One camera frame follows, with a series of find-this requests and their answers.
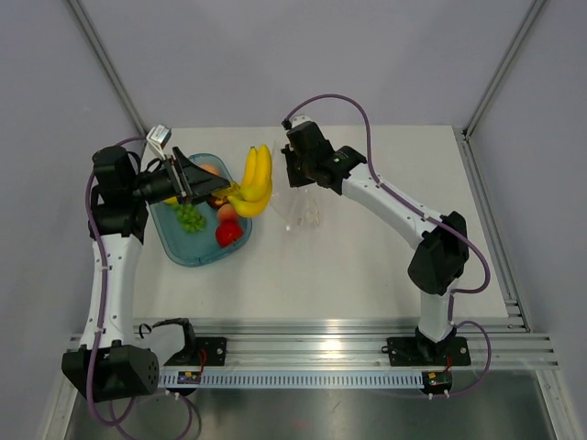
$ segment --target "banana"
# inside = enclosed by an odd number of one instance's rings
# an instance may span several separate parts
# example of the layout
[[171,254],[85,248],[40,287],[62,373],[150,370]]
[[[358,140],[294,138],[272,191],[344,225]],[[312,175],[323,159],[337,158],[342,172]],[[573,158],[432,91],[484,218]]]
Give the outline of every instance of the banana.
[[218,199],[222,199],[223,197],[227,197],[230,194],[236,194],[240,191],[240,185],[235,181],[230,181],[230,188],[225,188],[224,190],[212,192],[212,196]]
[[267,188],[271,184],[271,152],[263,144],[257,152],[255,164],[255,175],[249,185],[240,187],[240,195],[246,202],[258,202],[263,199],[267,193]]
[[237,214],[241,217],[255,217],[262,213],[267,205],[269,204],[269,200],[271,199],[271,193],[273,191],[273,185],[271,179],[269,180],[269,184],[267,186],[267,191],[265,194],[262,195],[260,200],[257,202],[247,202],[243,200],[238,195],[229,195],[228,201],[232,204],[237,211]]
[[251,147],[247,155],[247,162],[245,163],[245,174],[242,178],[241,187],[248,187],[253,182],[255,177],[255,169],[257,168],[257,149]]

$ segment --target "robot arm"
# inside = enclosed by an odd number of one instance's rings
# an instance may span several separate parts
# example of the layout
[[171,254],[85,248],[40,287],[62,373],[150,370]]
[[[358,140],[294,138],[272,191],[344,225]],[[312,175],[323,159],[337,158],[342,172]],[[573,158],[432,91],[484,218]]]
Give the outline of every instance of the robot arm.
[[[195,166],[178,148],[164,155],[162,149],[170,136],[171,131],[163,126],[155,127],[148,136],[159,148],[160,166],[155,171],[135,170],[120,146],[104,148],[93,156],[97,185],[92,189],[90,209],[99,236],[90,228],[94,240],[92,300],[80,348],[63,355],[61,370],[84,397],[87,378],[92,376],[96,402],[152,394],[158,386],[160,364],[173,358],[182,365],[197,349],[194,330],[185,319],[156,323],[139,343],[133,332],[134,279],[149,216],[147,204],[173,196],[181,203],[197,204],[230,186],[228,180]],[[104,246],[104,262],[97,240]],[[104,321],[99,323],[101,313]],[[90,366],[96,334],[99,345]]]
[[415,251],[408,275],[421,292],[421,317],[416,329],[418,351],[424,360],[434,358],[456,333],[449,321],[449,292],[456,287],[463,273],[469,250],[452,234],[426,218],[436,218],[466,236],[464,218],[458,213],[441,215],[389,182],[380,182],[410,204],[418,206],[425,217],[415,214],[372,179],[365,157],[347,146],[335,151],[318,125],[306,116],[293,119],[287,137],[290,145],[282,153],[290,186],[315,182],[354,200],[395,229]]

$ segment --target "blue plastic tray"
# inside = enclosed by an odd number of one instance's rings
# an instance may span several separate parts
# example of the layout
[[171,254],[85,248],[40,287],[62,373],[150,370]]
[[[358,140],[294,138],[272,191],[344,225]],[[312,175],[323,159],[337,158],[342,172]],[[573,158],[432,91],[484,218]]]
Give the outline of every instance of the blue plastic tray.
[[[209,164],[216,167],[222,177],[230,180],[230,173],[224,162],[213,154],[194,154],[190,160],[196,165]],[[177,213],[164,202],[152,204],[150,213],[157,227],[159,238],[165,249],[165,253],[171,261],[182,266],[195,268],[204,264],[213,263],[230,255],[235,250],[242,248],[247,243],[253,228],[250,218],[240,218],[239,223],[244,231],[242,238],[227,247],[220,247],[216,242],[216,209],[208,203],[197,205],[198,211],[206,219],[204,231],[187,233],[177,221]]]

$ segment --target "green grapes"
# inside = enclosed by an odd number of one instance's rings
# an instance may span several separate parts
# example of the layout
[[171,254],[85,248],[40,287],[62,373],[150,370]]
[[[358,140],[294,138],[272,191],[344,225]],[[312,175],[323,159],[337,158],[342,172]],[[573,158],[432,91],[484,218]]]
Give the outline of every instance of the green grapes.
[[177,221],[185,232],[191,234],[205,230],[205,217],[191,203],[178,204],[172,206],[172,209],[177,212]]

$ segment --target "white table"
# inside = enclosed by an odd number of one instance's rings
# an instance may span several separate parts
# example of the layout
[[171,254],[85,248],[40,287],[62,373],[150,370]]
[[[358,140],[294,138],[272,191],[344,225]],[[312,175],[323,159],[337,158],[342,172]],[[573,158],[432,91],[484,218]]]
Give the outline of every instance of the white table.
[[[362,126],[322,129],[335,149],[350,145],[365,153]],[[459,211],[470,239],[489,259],[452,128],[374,126],[372,136],[377,171],[429,207],[446,214]],[[271,146],[274,140],[287,141],[280,127],[175,128],[171,144],[186,155],[216,154],[240,181],[249,146]],[[145,163],[150,158],[146,153]],[[171,262],[150,220],[137,270],[135,317],[291,322],[419,316],[419,292],[406,272],[414,251],[360,205],[327,190],[319,198],[318,228],[287,232],[269,207],[253,220],[252,235],[241,250],[201,268]],[[481,282],[482,266],[471,252],[460,286]],[[455,315],[506,317],[496,278],[482,294],[459,295]]]

